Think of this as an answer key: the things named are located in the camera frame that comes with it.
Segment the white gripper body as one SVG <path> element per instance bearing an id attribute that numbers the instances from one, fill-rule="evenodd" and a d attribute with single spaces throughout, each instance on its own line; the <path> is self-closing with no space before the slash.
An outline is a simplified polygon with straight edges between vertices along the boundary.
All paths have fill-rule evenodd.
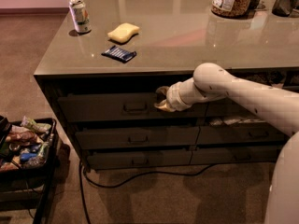
<path id="1" fill-rule="evenodd" d="M 186 104 L 179 93 L 180 82 L 170 86 L 166 93 L 166 106 L 170 112 L 183 111 L 191 107 Z"/>

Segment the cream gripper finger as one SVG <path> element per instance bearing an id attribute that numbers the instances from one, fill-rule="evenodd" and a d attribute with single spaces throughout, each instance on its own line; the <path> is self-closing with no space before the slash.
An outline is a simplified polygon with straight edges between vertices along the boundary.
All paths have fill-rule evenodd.
<path id="1" fill-rule="evenodd" d="M 176 109 L 173 108 L 168 102 L 166 99 L 162 100 L 160 103 L 155 103 L 154 106 L 157 108 L 157 109 L 160 109 L 162 111 L 165 111 L 165 112 L 175 112 Z"/>
<path id="2" fill-rule="evenodd" d="M 156 93 L 161 95 L 167 95 L 168 90 L 169 90 L 168 86 L 162 86 L 156 90 Z"/>

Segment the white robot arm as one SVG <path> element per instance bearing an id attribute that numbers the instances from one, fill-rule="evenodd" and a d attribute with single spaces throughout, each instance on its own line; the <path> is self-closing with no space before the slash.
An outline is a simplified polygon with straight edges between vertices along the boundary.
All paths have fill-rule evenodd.
<path id="1" fill-rule="evenodd" d="M 264 224 L 299 224 L 298 93 L 234 77 L 214 63 L 200 64 L 191 78 L 157 92 L 165 99 L 155 106 L 168 112 L 227 97 L 288 135 L 275 165 Z"/>

